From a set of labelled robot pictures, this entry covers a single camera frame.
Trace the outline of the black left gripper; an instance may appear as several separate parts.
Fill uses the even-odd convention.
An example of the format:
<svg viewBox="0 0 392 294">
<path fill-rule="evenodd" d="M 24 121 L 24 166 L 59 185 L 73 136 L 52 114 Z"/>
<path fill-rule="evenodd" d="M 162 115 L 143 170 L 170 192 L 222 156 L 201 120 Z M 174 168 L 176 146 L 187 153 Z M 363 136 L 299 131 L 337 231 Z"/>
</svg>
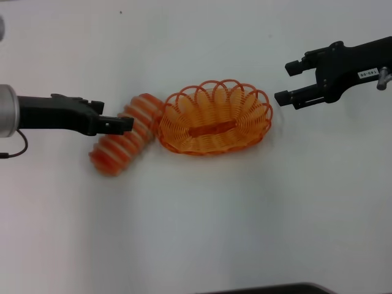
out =
<svg viewBox="0 0 392 294">
<path fill-rule="evenodd" d="M 83 135 L 122 135 L 132 130 L 130 117 L 100 116 L 104 103 L 81 97 L 18 97 L 21 129 L 65 129 Z"/>
</svg>

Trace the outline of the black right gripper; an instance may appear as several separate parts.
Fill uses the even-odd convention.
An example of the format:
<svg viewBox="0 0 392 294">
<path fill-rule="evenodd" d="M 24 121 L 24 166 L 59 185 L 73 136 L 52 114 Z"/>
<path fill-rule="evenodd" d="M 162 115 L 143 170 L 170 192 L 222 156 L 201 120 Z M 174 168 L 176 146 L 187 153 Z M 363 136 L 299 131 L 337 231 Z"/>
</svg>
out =
<svg viewBox="0 0 392 294">
<path fill-rule="evenodd" d="M 331 104 L 349 88 L 372 81 L 377 82 L 378 90 L 386 90 L 391 82 L 391 37 L 355 47 L 346 47 L 338 41 L 307 51 L 300 61 L 285 65 L 291 77 L 315 68 L 317 84 L 277 92 L 276 102 L 281 107 L 292 105 L 296 110 L 324 102 Z"/>
</svg>

